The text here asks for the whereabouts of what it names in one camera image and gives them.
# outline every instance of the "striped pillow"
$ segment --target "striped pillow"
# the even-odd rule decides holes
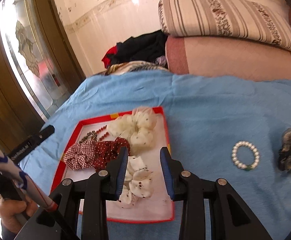
[[[160,0],[164,33],[175,37],[221,35],[291,51],[291,28],[270,8],[246,0]]]

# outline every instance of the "white tiled wall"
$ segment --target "white tiled wall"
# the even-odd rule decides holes
[[[251,0],[287,17],[284,0]],[[86,76],[104,70],[102,57],[116,42],[160,28],[159,0],[55,0]]]

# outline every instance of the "red bead necklace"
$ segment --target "red bead necklace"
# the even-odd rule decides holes
[[[101,127],[98,131],[96,131],[96,134],[99,134],[100,132],[102,132],[104,129],[106,129],[106,125]],[[105,137],[107,137],[109,135],[109,132],[106,132],[104,135],[102,135],[99,139],[99,141],[101,142]]]

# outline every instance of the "metal screw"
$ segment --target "metal screw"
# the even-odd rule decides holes
[[[224,186],[226,184],[226,180],[225,179],[218,179],[218,183],[222,186]]]
[[[99,171],[98,174],[100,177],[104,177],[104,176],[108,175],[108,172],[106,170],[102,170],[102,171]]]
[[[63,181],[62,181],[62,185],[63,186],[68,186],[68,185],[70,185],[71,184],[71,180],[70,179],[64,179]]]
[[[191,172],[189,172],[189,171],[182,171],[182,172],[181,172],[181,175],[182,175],[183,177],[190,177]]]

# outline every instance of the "green bead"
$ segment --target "green bead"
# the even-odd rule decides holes
[[[245,170],[245,171],[250,171],[250,170],[252,170],[252,169],[251,169],[251,165],[248,165],[244,170]]]

